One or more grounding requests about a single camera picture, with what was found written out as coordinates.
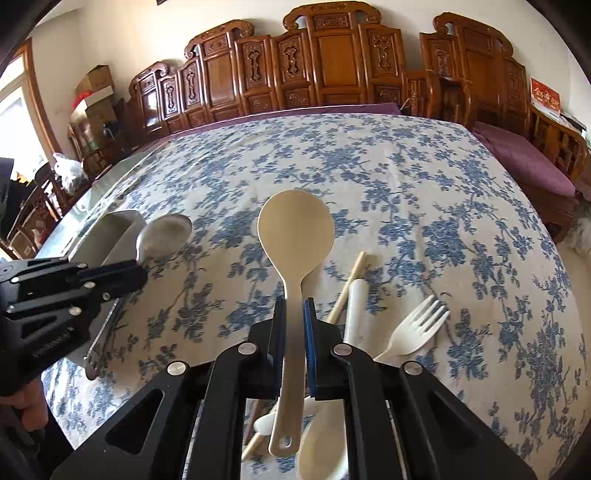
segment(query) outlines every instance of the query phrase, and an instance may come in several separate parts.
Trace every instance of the white plastic bag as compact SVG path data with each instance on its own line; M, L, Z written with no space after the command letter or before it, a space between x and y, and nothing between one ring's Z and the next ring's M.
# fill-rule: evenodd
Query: white plastic bag
M81 184L88 181L82 163L66 158L61 153L54 153L53 157L57 160L54 170L61 177L61 184L66 192L73 195Z

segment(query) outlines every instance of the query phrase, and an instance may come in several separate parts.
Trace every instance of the spoon handle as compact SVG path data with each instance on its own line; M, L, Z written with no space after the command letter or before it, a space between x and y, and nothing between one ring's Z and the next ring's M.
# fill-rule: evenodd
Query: spoon handle
M306 389L306 357L304 354L304 310L301 281L288 283L285 288L285 353L281 392L271 432L269 453L276 457L295 454L300 448L301 420Z

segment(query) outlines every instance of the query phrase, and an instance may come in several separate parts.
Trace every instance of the carved wooden headboard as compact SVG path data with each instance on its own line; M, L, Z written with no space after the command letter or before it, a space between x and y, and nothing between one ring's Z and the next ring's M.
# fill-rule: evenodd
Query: carved wooden headboard
M523 135L575 182L587 162L585 140L531 106L525 67L513 59L511 42L450 12L436 16L433 26L435 33L420 34L425 67L446 79L471 80L478 120Z
M297 20L304 18L304 28ZM364 2L294 8L278 37L232 20L192 38L181 67L157 62L138 74L128 105L143 141L251 113L304 106L408 100L438 118L435 72L408 72L400 30Z
M497 29L450 12L433 19L436 32L421 33L425 67L443 77L471 80L478 96L477 119L520 135L529 129L525 67Z

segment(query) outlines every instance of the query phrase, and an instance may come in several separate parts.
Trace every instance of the white plastic spoon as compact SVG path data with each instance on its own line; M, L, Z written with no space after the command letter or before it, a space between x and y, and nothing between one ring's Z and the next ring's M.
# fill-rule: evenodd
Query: white plastic spoon
M259 241L283 280L285 291L283 374L269 453L286 457L300 448L304 409L306 357L301 282L330 252L335 223L322 200L304 190L286 190L263 205L257 227Z

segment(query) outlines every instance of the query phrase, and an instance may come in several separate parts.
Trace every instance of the stainless steel spoon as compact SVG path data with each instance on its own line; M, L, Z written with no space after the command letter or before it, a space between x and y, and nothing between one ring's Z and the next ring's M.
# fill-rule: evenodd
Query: stainless steel spoon
M149 258L160 259L177 252L189 239L192 229L193 226L189 217L179 213L163 215L148 222L139 233L135 244L136 260L140 265L144 265ZM98 377L100 370L103 368L107 340L111 336L115 322L121 308L125 305L128 295L115 301L98 335L92 342L88 354L84 358L84 370L88 380L94 380Z

